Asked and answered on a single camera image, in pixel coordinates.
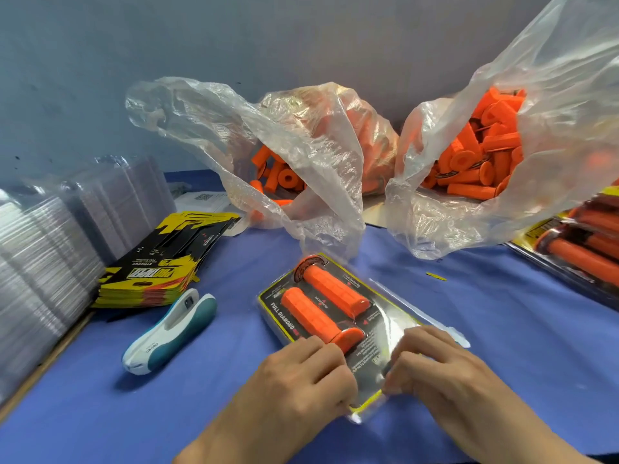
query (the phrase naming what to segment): plastic bag of orange grips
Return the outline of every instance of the plastic bag of orange grips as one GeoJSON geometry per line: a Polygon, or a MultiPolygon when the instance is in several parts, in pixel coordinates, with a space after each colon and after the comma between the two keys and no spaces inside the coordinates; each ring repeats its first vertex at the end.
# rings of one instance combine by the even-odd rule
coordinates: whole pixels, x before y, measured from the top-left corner
{"type": "Polygon", "coordinates": [[[428,259],[498,244],[613,182],[618,18],[619,0],[552,0],[453,99],[415,108],[385,191],[396,239],[428,259]]]}
{"type": "Polygon", "coordinates": [[[455,328],[324,253],[301,259],[258,295],[258,305],[282,343],[316,335],[342,349],[359,387],[349,414],[354,423],[365,421],[384,402],[384,376],[404,329],[435,325],[470,346],[455,328]]]}
{"type": "Polygon", "coordinates": [[[335,83],[250,104],[227,85],[165,77],[129,88],[125,105],[134,125],[217,172],[253,226],[283,226],[305,253],[353,257],[365,230],[361,193],[382,193],[393,176],[398,135],[335,83]]]}

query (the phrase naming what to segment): gray wall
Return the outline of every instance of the gray wall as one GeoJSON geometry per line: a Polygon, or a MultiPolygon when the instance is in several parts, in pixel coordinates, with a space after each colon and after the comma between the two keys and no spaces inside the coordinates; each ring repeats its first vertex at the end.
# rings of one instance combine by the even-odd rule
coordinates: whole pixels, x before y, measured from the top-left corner
{"type": "Polygon", "coordinates": [[[133,127],[137,80],[182,76],[267,91],[335,81],[401,123],[461,89],[549,0],[3,0],[0,178],[105,154],[197,161],[133,127]]]}

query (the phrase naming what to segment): blue cloth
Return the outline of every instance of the blue cloth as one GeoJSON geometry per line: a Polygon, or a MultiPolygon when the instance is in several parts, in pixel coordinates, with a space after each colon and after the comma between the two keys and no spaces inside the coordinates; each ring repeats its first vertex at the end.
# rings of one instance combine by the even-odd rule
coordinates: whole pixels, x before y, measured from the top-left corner
{"type": "MultiPolygon", "coordinates": [[[[109,312],[98,314],[0,428],[0,462],[170,462],[280,348],[256,295],[300,256],[284,230],[222,238],[195,284],[217,298],[219,313],[156,374],[132,376],[120,360],[165,308],[111,323],[109,312]]],[[[617,312],[503,246],[427,262],[368,227],[354,265],[466,335],[471,350],[578,450],[619,451],[617,312]]],[[[333,422],[292,462],[466,460],[419,402],[400,397],[360,426],[333,422]]]]}

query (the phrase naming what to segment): finger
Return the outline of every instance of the finger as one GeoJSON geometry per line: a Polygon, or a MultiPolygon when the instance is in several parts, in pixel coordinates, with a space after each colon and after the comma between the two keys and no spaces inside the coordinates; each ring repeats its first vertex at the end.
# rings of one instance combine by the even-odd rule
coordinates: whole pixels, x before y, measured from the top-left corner
{"type": "Polygon", "coordinates": [[[444,330],[441,330],[433,325],[424,325],[421,327],[421,329],[426,331],[428,334],[435,336],[437,339],[442,340],[445,343],[449,343],[453,347],[456,347],[460,350],[464,350],[464,348],[459,343],[457,343],[454,340],[454,338],[451,335],[449,335],[447,332],[445,332],[444,330]]]}
{"type": "Polygon", "coordinates": [[[350,405],[357,397],[357,380],[345,364],[338,366],[315,386],[317,401],[323,407],[350,405]]]}
{"type": "Polygon", "coordinates": [[[421,327],[412,327],[404,330],[403,337],[391,353],[392,364],[397,361],[403,351],[421,353],[441,363],[447,363],[456,352],[452,345],[429,334],[421,327]]]}
{"type": "Polygon", "coordinates": [[[282,350],[274,355],[279,356],[281,360],[292,363],[302,363],[315,352],[324,346],[324,342],[317,336],[309,338],[300,338],[293,343],[286,345],[282,350]]]}
{"type": "Polygon", "coordinates": [[[303,362],[302,367],[310,380],[315,384],[335,368],[345,364],[346,359],[342,350],[336,344],[328,343],[307,358],[303,362]]]}
{"type": "Polygon", "coordinates": [[[410,351],[404,351],[387,374],[383,384],[385,394],[400,394],[410,387],[411,382],[423,382],[441,393],[451,391],[449,366],[425,358],[410,351]]]}

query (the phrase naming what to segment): clear plastic bag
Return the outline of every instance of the clear plastic bag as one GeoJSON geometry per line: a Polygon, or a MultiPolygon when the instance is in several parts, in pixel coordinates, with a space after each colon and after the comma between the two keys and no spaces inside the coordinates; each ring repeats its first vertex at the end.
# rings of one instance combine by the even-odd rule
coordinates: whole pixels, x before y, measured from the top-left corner
{"type": "MultiPolygon", "coordinates": [[[[306,253],[325,247],[343,258],[357,253],[365,230],[361,218],[364,160],[349,115],[366,124],[369,148],[381,142],[388,130],[353,90],[328,83],[270,93],[254,105],[227,85],[166,77],[132,86],[126,107],[133,124],[178,140],[217,172],[236,207],[264,215],[260,227],[283,226],[301,241],[306,253]],[[362,111],[361,116],[365,111],[366,119],[355,117],[355,111],[362,111]],[[256,178],[251,157],[260,143],[281,156],[307,184],[283,208],[248,185],[256,178]]],[[[391,149],[393,163],[397,138],[393,141],[389,135],[386,141],[391,144],[386,148],[391,149]]],[[[378,155],[376,163],[384,159],[383,153],[378,155]]],[[[284,189],[277,194],[293,198],[284,189]]]]}
{"type": "Polygon", "coordinates": [[[385,191],[396,239],[429,259],[498,244],[609,185],[619,174],[617,55],[619,0],[552,0],[452,100],[413,110],[385,191]],[[507,189],[483,203],[417,190],[492,85],[527,92],[518,114],[525,159],[507,189]]]}

